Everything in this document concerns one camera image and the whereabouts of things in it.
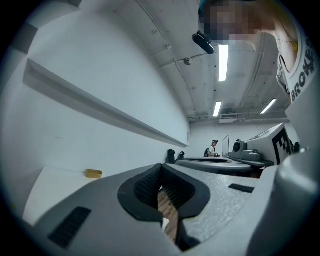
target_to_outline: white shirt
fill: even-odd
[[[215,153],[216,150],[215,150],[215,148],[214,148],[213,146],[211,146],[211,147],[209,147],[209,152],[210,152],[210,153]]]
[[[280,54],[278,55],[277,81],[283,90],[290,94],[293,103],[309,86],[315,77],[319,78],[319,59],[311,41],[303,28],[294,20],[298,38],[298,53],[291,72],[288,72]]]
[[[297,38],[298,53],[291,72],[288,72],[282,59],[278,61],[281,70],[278,70],[277,80],[290,93],[291,105],[285,111],[294,127],[301,147],[318,148],[320,131],[320,72],[319,56],[310,39],[299,23],[294,20]]]

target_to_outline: black backpack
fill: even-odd
[[[208,153],[209,153],[209,148],[207,148],[207,149],[205,150],[203,157],[204,157],[204,158],[207,158],[207,157],[208,157]]]

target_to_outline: gray plastic surface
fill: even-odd
[[[27,222],[20,218],[15,219],[16,223],[25,232],[28,239],[31,239],[41,250],[41,255],[53,255],[53,256],[69,256],[72,255],[67,250],[62,249],[60,246],[56,246],[53,242],[50,242],[46,236]]]
[[[240,211],[224,228],[197,247],[184,253],[186,256],[244,256],[252,235],[267,208],[273,189],[277,166],[265,169],[253,193]]]
[[[118,201],[118,189],[128,179],[152,166],[130,170],[87,184],[53,207],[35,225],[47,236],[76,207],[92,212],[68,251],[84,256],[175,255],[180,249],[166,236],[159,222],[138,221]]]
[[[238,158],[233,158],[231,156],[228,157],[229,159],[231,159],[232,161],[238,161],[240,163],[244,163],[250,166],[254,166],[254,167],[269,167],[269,166],[273,166],[274,162],[272,161],[265,161],[265,160],[261,160],[259,162],[255,162],[255,161],[247,161],[247,160],[242,160],[242,159],[238,159]]]
[[[245,163],[238,161],[229,162],[201,162],[201,161],[190,161],[190,160],[180,160],[175,162],[177,166],[182,166],[186,168],[191,168],[194,170],[208,172],[212,174],[217,174],[219,171],[224,172],[250,172],[253,168]]]
[[[320,150],[298,153],[279,166],[273,188],[276,195],[270,198],[248,255],[273,255],[298,231],[320,195],[319,154]]]
[[[307,151],[292,155],[282,165],[266,168],[259,180],[169,164],[205,183],[211,193],[209,203],[199,216],[183,220],[188,235],[202,242],[183,254],[244,256],[277,252],[294,235],[319,196],[319,153]],[[37,241],[41,245],[50,243],[47,247],[50,250],[57,248],[53,253],[59,255],[61,249],[45,237],[75,207],[88,207],[92,213],[66,255],[181,255],[158,222],[135,220],[120,206],[117,198],[117,191],[124,181],[152,166],[86,185],[52,208],[32,233],[38,237],[42,235]],[[232,183],[255,189],[252,194],[240,192],[228,188]]]
[[[258,150],[242,150],[240,159],[251,162],[260,162],[262,160],[262,155],[259,154]]]
[[[229,186],[238,184],[255,188],[259,182],[255,178],[212,174],[172,164],[168,165],[203,182],[210,189],[210,200],[201,214],[195,218],[183,220],[187,234],[201,242],[223,229],[237,215],[252,195],[229,188]]]
[[[230,159],[222,157],[195,157],[195,158],[178,158],[174,163],[178,161],[200,161],[200,162],[210,162],[210,163],[230,163]]]
[[[235,151],[235,150],[234,150],[235,145],[239,145],[238,151]],[[243,150],[247,150],[247,143],[245,143],[245,142],[242,141],[242,140],[236,141],[236,142],[233,144],[232,152],[229,153],[229,156],[231,156],[231,157],[233,157],[233,158],[240,158],[241,152],[242,152]]]

